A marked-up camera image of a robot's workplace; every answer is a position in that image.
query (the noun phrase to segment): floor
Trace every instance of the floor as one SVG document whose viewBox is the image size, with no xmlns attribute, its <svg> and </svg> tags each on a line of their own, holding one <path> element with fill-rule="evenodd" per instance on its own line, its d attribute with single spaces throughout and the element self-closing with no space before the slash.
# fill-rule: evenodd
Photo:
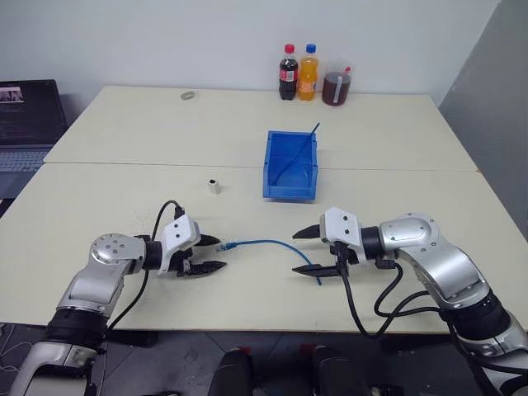
<svg viewBox="0 0 528 396">
<path fill-rule="evenodd" d="M 30 346 L 9 348 L 20 342 L 37 342 L 43 333 L 41 328 L 10 323 L 0 330 L 3 367 L 19 366 Z M 407 396 L 481 394 L 465 361 L 449 343 L 399 351 L 398 347 L 405 346 L 396 336 L 380 343 L 356 334 L 329 332 L 160 332 L 158 342 L 150 348 L 108 342 L 107 353 L 99 356 L 94 366 L 92 381 L 99 387 L 104 371 L 97 396 L 140 396 L 164 390 L 205 396 L 224 352 L 246 347 L 251 350 L 259 383 L 254 395 L 308 396 L 305 352 L 312 345 L 337 348 L 357 362 L 370 384 L 401 385 Z M 9 389 L 14 376 L 0 370 L 0 395 Z"/>
</svg>

